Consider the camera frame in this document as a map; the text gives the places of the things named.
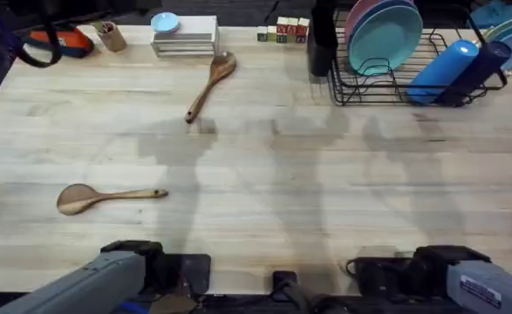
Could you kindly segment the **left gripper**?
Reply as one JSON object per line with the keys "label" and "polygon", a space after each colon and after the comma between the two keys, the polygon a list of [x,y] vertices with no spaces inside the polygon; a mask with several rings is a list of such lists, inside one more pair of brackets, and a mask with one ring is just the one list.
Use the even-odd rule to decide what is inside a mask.
{"label": "left gripper", "polygon": [[147,255],[145,265],[144,291],[146,293],[161,293],[167,290],[167,254]]}

